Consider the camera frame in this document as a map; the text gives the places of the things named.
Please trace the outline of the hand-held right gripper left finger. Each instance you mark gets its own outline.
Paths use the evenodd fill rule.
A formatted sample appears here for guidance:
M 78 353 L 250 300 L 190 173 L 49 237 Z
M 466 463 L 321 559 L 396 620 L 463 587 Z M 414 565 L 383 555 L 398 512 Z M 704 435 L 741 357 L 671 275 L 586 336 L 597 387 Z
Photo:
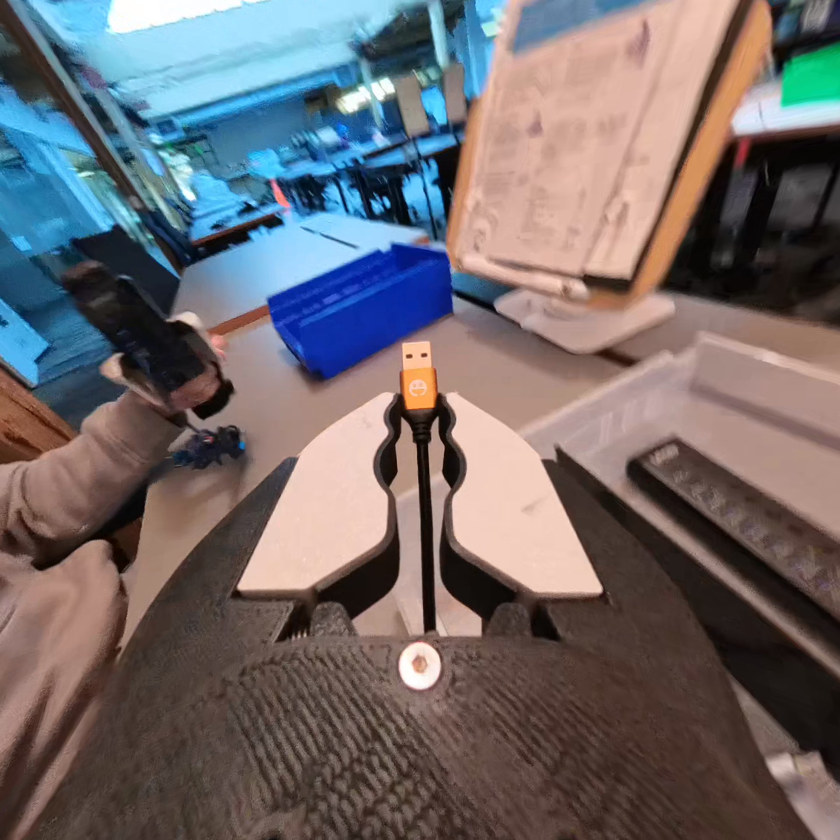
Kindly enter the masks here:
M 394 586 L 400 568 L 396 443 L 401 400 L 379 394 L 297 457 L 237 586 L 249 600 L 340 604 L 355 618 Z

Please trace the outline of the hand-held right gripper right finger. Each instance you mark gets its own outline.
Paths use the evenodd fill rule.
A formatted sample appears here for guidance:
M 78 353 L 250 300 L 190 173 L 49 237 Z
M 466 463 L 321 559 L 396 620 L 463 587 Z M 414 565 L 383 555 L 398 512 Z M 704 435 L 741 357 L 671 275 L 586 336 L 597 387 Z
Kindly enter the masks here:
M 454 392 L 440 397 L 438 428 L 447 592 L 483 622 L 505 604 L 535 617 L 554 604 L 599 602 L 604 585 L 538 452 Z

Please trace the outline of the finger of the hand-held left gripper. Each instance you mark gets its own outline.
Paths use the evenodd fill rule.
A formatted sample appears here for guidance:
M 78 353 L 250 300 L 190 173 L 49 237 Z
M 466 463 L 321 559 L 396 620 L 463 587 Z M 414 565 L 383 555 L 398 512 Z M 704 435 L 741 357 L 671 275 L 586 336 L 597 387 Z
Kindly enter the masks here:
M 210 333 L 202 320 L 191 311 L 184 311 L 167 320 L 174 334 L 194 351 L 225 351 L 226 339 Z
M 124 353 L 113 353 L 100 363 L 98 370 L 111 383 L 144 395 L 144 375 Z

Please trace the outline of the small black labelled USB hub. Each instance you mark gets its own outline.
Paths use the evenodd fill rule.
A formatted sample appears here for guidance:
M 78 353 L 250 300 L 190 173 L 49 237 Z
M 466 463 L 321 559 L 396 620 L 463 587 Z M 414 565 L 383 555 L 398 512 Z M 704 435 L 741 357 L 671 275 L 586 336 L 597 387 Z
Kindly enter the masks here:
M 143 397 L 170 411 L 170 394 L 204 372 L 221 369 L 216 351 L 194 351 L 137 288 L 97 261 L 68 269 L 61 284 L 79 313 L 143 373 Z

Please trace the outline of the blue plastic bin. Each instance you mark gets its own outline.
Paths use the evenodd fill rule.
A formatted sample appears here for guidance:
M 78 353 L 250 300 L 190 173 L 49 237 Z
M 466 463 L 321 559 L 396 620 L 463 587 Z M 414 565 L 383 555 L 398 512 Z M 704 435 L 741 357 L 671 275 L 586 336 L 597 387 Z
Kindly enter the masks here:
M 272 324 L 308 373 L 328 380 L 453 311 L 442 250 L 394 244 L 267 300 Z

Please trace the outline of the clear plastic bin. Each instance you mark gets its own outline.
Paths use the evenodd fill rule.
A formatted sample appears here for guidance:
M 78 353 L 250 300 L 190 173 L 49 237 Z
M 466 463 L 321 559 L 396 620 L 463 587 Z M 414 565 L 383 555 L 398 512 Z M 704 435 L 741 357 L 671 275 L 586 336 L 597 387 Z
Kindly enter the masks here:
M 557 458 L 555 445 L 569 446 L 610 486 L 620 459 L 681 438 L 839 538 L 833 371 L 703 333 L 687 350 L 659 353 L 523 432 L 543 455 Z M 735 673 L 716 650 L 798 815 L 816 837 L 838 838 L 839 683 L 775 655 L 748 656 L 746 671 Z

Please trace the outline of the person's left forearm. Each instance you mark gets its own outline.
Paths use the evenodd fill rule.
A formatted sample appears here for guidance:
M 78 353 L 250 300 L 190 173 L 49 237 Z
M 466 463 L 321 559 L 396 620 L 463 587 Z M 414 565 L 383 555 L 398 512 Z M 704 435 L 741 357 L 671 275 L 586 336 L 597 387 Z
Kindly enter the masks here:
M 2 465 L 2 556 L 46 568 L 92 539 L 168 455 L 185 420 L 125 392 L 69 443 Z

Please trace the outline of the white desk with wooden edge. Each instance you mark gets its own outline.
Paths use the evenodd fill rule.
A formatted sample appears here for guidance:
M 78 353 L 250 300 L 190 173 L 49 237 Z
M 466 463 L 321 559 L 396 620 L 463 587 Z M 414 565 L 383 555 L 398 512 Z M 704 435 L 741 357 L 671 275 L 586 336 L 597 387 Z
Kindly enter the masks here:
M 229 334 L 266 318 L 279 292 L 393 244 L 428 242 L 420 227 L 315 214 L 187 268 L 173 313 L 191 312 L 210 333 Z

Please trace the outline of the light grey desk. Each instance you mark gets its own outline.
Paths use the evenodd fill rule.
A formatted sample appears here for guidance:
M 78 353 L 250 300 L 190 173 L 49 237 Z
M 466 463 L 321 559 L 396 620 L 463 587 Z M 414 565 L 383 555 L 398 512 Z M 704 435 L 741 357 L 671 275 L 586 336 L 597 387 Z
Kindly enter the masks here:
M 675 295 L 675 316 L 597 355 L 566 353 L 513 322 L 457 297 L 455 313 L 428 334 L 438 379 L 516 429 L 661 352 L 718 334 L 838 372 L 835 325 Z M 384 350 L 326 382 L 308 377 L 281 346 L 268 318 L 231 333 L 227 370 L 237 388 L 216 423 L 241 426 L 248 457 L 223 468 L 177 469 L 149 489 L 140 548 L 125 574 L 126 644 L 187 554 L 286 457 L 344 414 L 393 388 L 399 349 Z

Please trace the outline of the wooden pillar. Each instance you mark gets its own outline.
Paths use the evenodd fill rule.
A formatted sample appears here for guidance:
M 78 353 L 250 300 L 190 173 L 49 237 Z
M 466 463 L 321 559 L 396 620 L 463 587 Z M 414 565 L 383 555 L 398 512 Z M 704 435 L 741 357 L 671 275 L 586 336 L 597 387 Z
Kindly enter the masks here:
M 1 369 L 1 464 L 36 459 L 77 433 L 46 404 Z

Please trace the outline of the long background table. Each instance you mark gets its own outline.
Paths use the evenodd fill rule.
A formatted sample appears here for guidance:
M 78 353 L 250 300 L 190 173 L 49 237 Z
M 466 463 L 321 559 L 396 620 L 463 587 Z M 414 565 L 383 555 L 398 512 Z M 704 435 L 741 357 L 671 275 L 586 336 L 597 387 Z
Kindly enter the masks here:
M 302 214 L 336 211 L 403 226 L 419 222 L 434 232 L 448 220 L 465 137 L 457 129 L 366 153 L 348 149 L 328 161 L 282 167 L 274 181 Z

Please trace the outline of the person's grey hoodie torso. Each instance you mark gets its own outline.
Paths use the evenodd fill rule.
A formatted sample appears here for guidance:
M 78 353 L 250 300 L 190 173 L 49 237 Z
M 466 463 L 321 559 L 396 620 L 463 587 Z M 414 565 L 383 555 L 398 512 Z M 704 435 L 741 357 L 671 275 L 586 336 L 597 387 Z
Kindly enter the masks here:
M 127 614 L 107 541 L 46 570 L 2 559 L 1 836 L 22 838 L 87 736 Z

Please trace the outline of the white sign board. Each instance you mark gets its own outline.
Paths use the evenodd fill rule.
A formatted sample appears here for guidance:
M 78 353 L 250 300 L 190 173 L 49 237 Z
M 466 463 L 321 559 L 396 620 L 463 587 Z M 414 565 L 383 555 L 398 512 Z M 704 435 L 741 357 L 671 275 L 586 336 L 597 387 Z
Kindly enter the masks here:
M 394 82 L 395 98 L 403 130 L 409 140 L 424 137 L 430 131 L 422 99 L 422 89 L 414 73 L 397 78 Z
M 442 90 L 447 125 L 454 133 L 465 125 L 469 113 L 465 93 L 465 69 L 460 62 L 453 61 L 442 69 Z

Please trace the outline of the wooden document board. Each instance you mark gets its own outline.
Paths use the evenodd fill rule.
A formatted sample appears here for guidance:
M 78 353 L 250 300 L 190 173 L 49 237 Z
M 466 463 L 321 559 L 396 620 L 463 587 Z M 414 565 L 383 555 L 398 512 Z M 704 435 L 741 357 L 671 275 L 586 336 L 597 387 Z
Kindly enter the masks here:
M 549 298 L 596 310 L 626 309 L 652 295 L 669 273 L 677 250 L 718 170 L 732 138 L 732 119 L 760 73 L 771 39 L 772 18 L 768 2 L 741 2 L 736 23 L 712 71 L 696 131 L 679 165 L 664 209 L 636 274 L 631 281 L 624 283 L 598 278 L 539 278 L 523 273 L 513 279 L 524 280 L 524 284 L 511 284 L 501 281 L 498 276 L 470 273 L 459 264 L 455 250 L 465 215 L 472 160 L 480 130 L 483 92 L 469 112 L 456 179 L 455 204 L 448 222 L 447 252 L 453 268 L 508 287 L 535 291 Z

